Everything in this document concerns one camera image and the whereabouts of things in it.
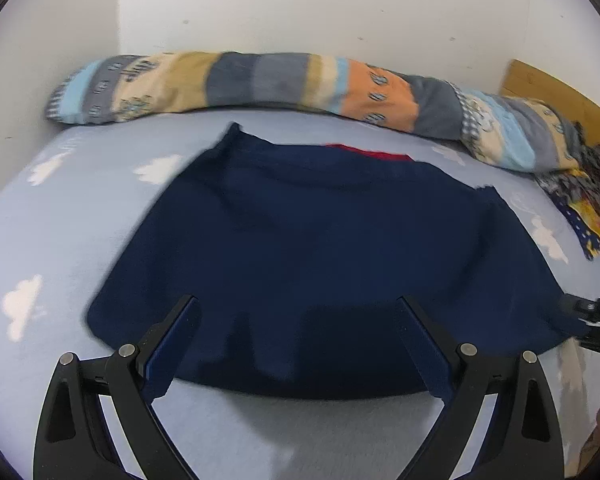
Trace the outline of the navy work jacket red collar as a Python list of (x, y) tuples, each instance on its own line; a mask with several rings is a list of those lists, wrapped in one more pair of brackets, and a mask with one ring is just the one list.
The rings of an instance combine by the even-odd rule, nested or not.
[(396, 303), (491, 356), (588, 330), (493, 188), (426, 162), (276, 145), (231, 125), (163, 191), (87, 310), (110, 347), (185, 295), (201, 323), (178, 377), (300, 399), (422, 390)]

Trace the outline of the patterned crumpled cloth pile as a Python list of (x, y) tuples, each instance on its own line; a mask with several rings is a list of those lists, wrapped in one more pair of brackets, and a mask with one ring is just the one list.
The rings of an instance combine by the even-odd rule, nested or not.
[(536, 182), (576, 233), (585, 258), (600, 256), (600, 144), (585, 144), (584, 129), (574, 122), (577, 133), (577, 168), (539, 174)]

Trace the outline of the striped patchwork rolled quilt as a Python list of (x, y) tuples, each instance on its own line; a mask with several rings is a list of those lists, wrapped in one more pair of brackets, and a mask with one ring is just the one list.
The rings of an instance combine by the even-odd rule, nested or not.
[(457, 141), (480, 162), (530, 174), (573, 169), (580, 162), (577, 129), (539, 100), (309, 53), (181, 51), (105, 58), (60, 84), (45, 115), (66, 125), (101, 125), (246, 106), (327, 113)]

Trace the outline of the light blue cloud bedsheet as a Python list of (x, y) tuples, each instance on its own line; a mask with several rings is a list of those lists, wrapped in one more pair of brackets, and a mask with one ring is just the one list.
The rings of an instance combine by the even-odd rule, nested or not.
[[(266, 110), (71, 128), (0, 193), (0, 450), (21, 477), (32, 474), (38, 416), (58, 358), (106, 353), (83, 313), (118, 250), (170, 177), (231, 122), (279, 144), (407, 154), (467, 184), (491, 185), (539, 244), (560, 286), (600, 297), (600, 259), (585, 259), (569, 224), (535, 183), (451, 145), (332, 116)], [(393, 479), (441, 403), (425, 393), (283, 401), (177, 382), (155, 407), (204, 479)]]

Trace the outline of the wooden headboard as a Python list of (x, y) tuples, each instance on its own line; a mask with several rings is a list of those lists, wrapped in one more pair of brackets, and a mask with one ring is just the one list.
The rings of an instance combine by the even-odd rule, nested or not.
[(587, 144), (600, 144), (600, 106), (552, 75), (525, 62), (511, 60), (500, 93), (551, 105), (570, 122), (580, 122)]

